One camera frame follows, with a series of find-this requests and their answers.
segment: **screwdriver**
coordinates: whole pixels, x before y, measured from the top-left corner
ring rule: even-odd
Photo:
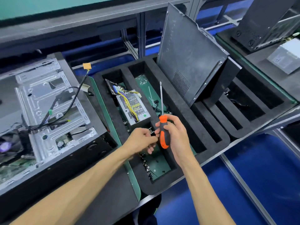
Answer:
[[[160,128],[160,135],[159,135],[159,142],[160,145],[163,149],[167,149],[170,146],[170,141],[171,141],[171,137],[170,137],[170,133],[168,130],[165,130],[163,127],[165,125],[167,125],[167,120],[168,117],[166,115],[163,114],[163,87],[161,85],[161,82],[159,83],[160,85],[160,99],[161,99],[161,116],[159,117],[160,120],[160,124],[159,124],[159,128]]]

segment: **person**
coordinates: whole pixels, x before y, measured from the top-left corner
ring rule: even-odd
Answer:
[[[178,117],[166,115],[174,124],[168,122],[164,128],[170,132],[170,146],[188,183],[199,224],[235,224],[195,159],[184,125]],[[136,128],[121,147],[37,202],[11,225],[74,224],[126,160],[145,148],[148,153],[152,153],[158,141],[159,131],[156,129],[156,136],[151,136],[148,129]]]

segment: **forearm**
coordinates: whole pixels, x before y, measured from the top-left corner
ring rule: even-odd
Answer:
[[[19,224],[74,224],[104,185],[128,159],[122,147],[99,161],[91,169],[67,182],[13,221]]]
[[[234,225],[234,221],[219,200],[197,160],[193,157],[183,164],[193,202],[201,225]]]

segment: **hand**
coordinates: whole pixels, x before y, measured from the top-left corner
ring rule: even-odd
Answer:
[[[164,129],[168,130],[171,136],[171,150],[174,154],[174,158],[178,165],[182,168],[183,163],[189,162],[191,158],[194,158],[193,152],[190,148],[190,142],[188,139],[187,131],[184,125],[181,123],[178,117],[170,114],[165,114],[168,117],[168,120],[174,122],[171,123],[168,121],[168,124],[164,126]],[[160,129],[154,131],[156,136],[159,137]]]
[[[128,150],[129,157],[143,149],[147,149],[148,153],[152,154],[157,141],[158,138],[151,136],[149,129],[136,128],[122,147]]]

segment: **panel ventilation grille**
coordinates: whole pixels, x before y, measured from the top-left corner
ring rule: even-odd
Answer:
[[[190,88],[190,83],[178,69],[175,72],[172,82],[181,97],[184,97]]]
[[[140,102],[137,100],[136,94],[129,92],[129,93],[126,93],[126,96],[129,99],[132,109],[136,112],[136,114],[138,116],[145,113],[145,110],[141,106]],[[121,99],[121,102],[123,103],[124,107],[127,108],[124,98],[121,96],[120,99]],[[132,119],[133,117],[132,117],[131,113],[129,112],[129,110],[127,110],[127,111],[128,111],[128,115],[130,116],[130,119]]]

